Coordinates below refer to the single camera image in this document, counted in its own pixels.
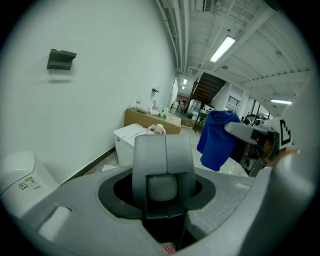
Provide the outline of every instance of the white floor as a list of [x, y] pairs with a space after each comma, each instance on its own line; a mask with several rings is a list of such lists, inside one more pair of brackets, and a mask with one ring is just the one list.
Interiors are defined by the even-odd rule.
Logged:
[[[199, 132], [195, 133], [195, 131], [193, 129], [188, 128], [186, 126], [182, 126], [180, 134], [187, 135], [190, 139], [190, 145], [191, 145], [191, 150], [192, 150], [192, 157], [193, 157], [194, 166], [213, 172], [209, 168], [204, 167], [200, 161], [202, 154], [197, 151], [197, 145], [198, 145], [201, 133], [199, 133]], [[105, 166], [105, 169], [111, 169], [113, 167], [120, 166], [116, 151], [113, 152], [108, 157], [106, 157], [104, 160], [102, 160], [95, 167], [93, 167], [90, 171], [88, 171], [86, 173], [86, 175], [96, 173], [96, 172], [101, 172], [103, 170], [104, 166]], [[235, 175], [235, 176], [243, 176], [243, 177], [248, 176], [247, 173], [245, 172], [245, 170], [240, 166], [240, 164], [238, 164], [237, 162], [235, 162], [231, 158], [229, 158], [224, 163], [224, 165], [221, 166], [219, 173], [228, 174], [228, 175]]]

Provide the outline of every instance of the cardboard box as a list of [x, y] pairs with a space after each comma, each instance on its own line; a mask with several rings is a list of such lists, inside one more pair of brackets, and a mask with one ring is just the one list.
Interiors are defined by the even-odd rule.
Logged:
[[163, 125], [166, 134], [180, 134], [181, 132], [181, 118], [168, 114], [164, 119], [159, 116], [151, 115], [149, 113], [143, 114], [136, 111], [134, 108], [128, 108], [124, 115], [124, 126], [138, 124], [145, 128], [151, 125]]

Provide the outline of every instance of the wall-mounted device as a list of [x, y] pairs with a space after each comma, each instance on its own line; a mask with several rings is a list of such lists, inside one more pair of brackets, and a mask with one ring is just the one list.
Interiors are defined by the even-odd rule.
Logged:
[[70, 70], [72, 60], [77, 56], [76, 53], [51, 49], [48, 64], [46, 66], [47, 70]]

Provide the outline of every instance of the black opening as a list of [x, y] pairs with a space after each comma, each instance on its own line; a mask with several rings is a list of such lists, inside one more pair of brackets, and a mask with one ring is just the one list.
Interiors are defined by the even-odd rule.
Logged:
[[[171, 242], [179, 250], [196, 242], [196, 239], [186, 228], [187, 211], [201, 209], [216, 193], [211, 181], [197, 174], [195, 179], [194, 196], [187, 202], [181, 204], [178, 197], [165, 202], [166, 217], [146, 218], [143, 211], [135, 206], [132, 195], [132, 169], [104, 181], [99, 188], [98, 196], [102, 205], [116, 217], [141, 220], [145, 229], [159, 243]], [[162, 207], [162, 202], [149, 200], [148, 204], [152, 204], [153, 211]]]

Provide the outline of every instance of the blue cloth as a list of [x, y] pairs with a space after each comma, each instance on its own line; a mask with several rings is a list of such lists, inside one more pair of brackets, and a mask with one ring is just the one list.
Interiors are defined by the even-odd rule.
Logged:
[[201, 163], [216, 172], [230, 157], [236, 144], [237, 138], [224, 130], [229, 122], [239, 123], [240, 120], [232, 111], [209, 112], [196, 147], [202, 153]]

